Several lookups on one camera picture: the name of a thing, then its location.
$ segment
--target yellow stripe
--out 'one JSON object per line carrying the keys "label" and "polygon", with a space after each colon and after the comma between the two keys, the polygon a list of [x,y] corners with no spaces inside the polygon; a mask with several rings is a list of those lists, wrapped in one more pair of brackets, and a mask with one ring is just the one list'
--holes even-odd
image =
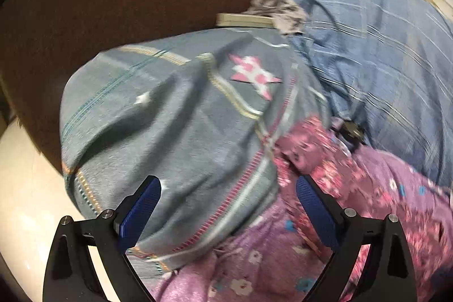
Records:
{"label": "yellow stripe", "polygon": [[255,124],[255,133],[257,134],[258,138],[260,139],[260,141],[263,141],[264,139],[264,136],[263,134],[261,133],[260,129],[258,128],[258,125]]}
{"label": "yellow stripe", "polygon": [[[151,48],[151,47],[140,47],[140,46],[122,46],[121,48],[118,48],[119,50],[123,50],[124,52],[133,52],[133,53],[139,53],[139,54],[144,54],[148,56],[154,56],[156,53],[159,53],[161,50],[156,49],[156,48]],[[184,58],[183,56],[180,56],[178,54],[174,54],[171,52],[164,52],[161,55],[158,55],[156,58],[164,59],[170,63],[173,63],[175,65],[184,65],[187,62],[190,62],[190,59]]]}
{"label": "yellow stripe", "polygon": [[[69,169],[64,162],[61,162],[61,166],[66,174],[69,175],[69,174],[73,173],[73,170]],[[80,170],[78,170],[76,176],[79,179],[80,184],[83,186],[85,195],[90,200],[90,202],[94,206],[94,208],[98,211],[98,214],[100,214],[102,212],[102,208],[100,207],[99,202],[94,197],[93,192],[91,191],[91,189],[87,183],[87,179],[85,178],[85,176],[82,174],[82,172]],[[137,252],[139,254],[142,254],[143,256],[150,256],[151,258],[157,258],[157,255],[155,255],[155,254],[146,254],[145,252],[141,251],[138,246],[135,246],[131,249],[133,249],[135,252]],[[156,261],[156,262],[159,263],[160,266],[163,269],[165,269],[167,272],[171,271],[170,268],[164,262],[162,262],[162,261]]]}
{"label": "yellow stripe", "polygon": [[206,70],[208,72],[209,81],[221,92],[225,95],[225,97],[230,101],[231,104],[236,108],[236,110],[243,115],[244,117],[258,120],[260,116],[257,114],[253,114],[245,110],[238,102],[234,95],[228,91],[222,84],[220,84],[217,79],[215,78],[214,74],[212,73],[212,58],[209,55],[199,55],[197,58],[201,59],[206,66]]}

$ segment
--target pink fabric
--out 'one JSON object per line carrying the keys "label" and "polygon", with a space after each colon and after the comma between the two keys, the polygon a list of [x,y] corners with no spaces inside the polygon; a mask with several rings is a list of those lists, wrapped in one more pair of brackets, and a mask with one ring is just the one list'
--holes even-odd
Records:
{"label": "pink fabric", "polygon": [[156,301],[301,302],[323,268],[278,197],[242,234],[150,291]]}
{"label": "pink fabric", "polygon": [[[318,186],[341,207],[352,207],[361,216],[383,219],[397,214],[411,251],[419,301],[435,289],[432,277],[453,268],[453,217],[442,189],[397,157],[360,147],[353,156],[333,132],[326,132],[312,117],[296,124],[275,144],[275,163],[281,194],[297,232],[324,261],[324,247],[295,193],[295,181],[310,174]],[[350,277],[357,284],[368,253],[362,247]]]}
{"label": "pink fabric", "polygon": [[[342,207],[383,219],[398,215],[413,258],[418,300],[426,302],[453,270],[453,216],[442,189],[393,155],[360,147],[351,156],[317,118],[296,124],[275,145],[280,194],[240,235],[165,275],[150,291],[165,302],[300,302],[330,250],[314,231],[295,193],[310,174]],[[352,296],[368,253],[362,247],[342,300]]]}

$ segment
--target white flower print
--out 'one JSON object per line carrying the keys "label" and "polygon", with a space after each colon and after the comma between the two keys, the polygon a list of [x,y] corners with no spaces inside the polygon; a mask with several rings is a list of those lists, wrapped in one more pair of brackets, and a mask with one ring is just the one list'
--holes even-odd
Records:
{"label": "white flower print", "polygon": [[391,188],[393,191],[396,191],[396,190],[398,189],[398,187],[396,186],[396,182],[395,182],[395,180],[394,180],[393,178],[390,179],[389,184],[390,184],[390,188]]}
{"label": "white flower print", "polygon": [[286,187],[291,183],[287,175],[277,175],[277,182],[280,187]]}
{"label": "white flower print", "polygon": [[263,217],[261,215],[257,216],[257,218],[250,224],[250,227],[256,227],[259,223],[263,221]]}
{"label": "white flower print", "polygon": [[296,254],[302,254],[302,255],[306,255],[307,253],[310,252],[309,249],[306,249],[301,246],[293,246],[293,250],[296,252]]}
{"label": "white flower print", "polygon": [[208,297],[214,297],[217,294],[217,288],[213,286],[214,281],[211,282],[208,289]]}
{"label": "white flower print", "polygon": [[252,283],[245,279],[233,279],[230,288],[238,296],[248,296],[253,292]]}
{"label": "white flower print", "polygon": [[263,259],[263,255],[260,254],[257,250],[252,250],[252,252],[250,252],[249,263],[257,265],[261,262],[262,259]]}
{"label": "white flower print", "polygon": [[428,187],[432,190],[436,187],[436,184],[432,180],[428,179]]}
{"label": "white flower print", "polygon": [[162,278],[165,280],[169,280],[173,276],[173,271],[169,271],[168,273],[165,273],[162,275]]}

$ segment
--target pile of clothes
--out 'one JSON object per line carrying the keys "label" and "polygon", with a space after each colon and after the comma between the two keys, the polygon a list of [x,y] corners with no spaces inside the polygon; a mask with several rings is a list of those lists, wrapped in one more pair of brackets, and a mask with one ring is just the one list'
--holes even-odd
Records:
{"label": "pile of clothes", "polygon": [[[86,218],[147,175],[162,196],[128,258],[157,301],[294,301],[330,257],[295,194],[309,174],[401,220],[419,301],[453,277],[452,23],[423,0],[253,0],[223,27],[99,53],[61,107],[66,189]],[[332,128],[353,120],[353,153]],[[343,292],[352,296],[362,250]]]}

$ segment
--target blue plaid blanket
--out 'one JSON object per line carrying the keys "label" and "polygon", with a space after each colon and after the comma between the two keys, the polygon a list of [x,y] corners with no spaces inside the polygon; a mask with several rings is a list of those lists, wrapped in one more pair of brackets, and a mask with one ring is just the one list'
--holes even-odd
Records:
{"label": "blue plaid blanket", "polygon": [[365,126],[440,186],[452,185],[452,23],[424,0],[295,0],[310,15],[291,43],[332,114]]}

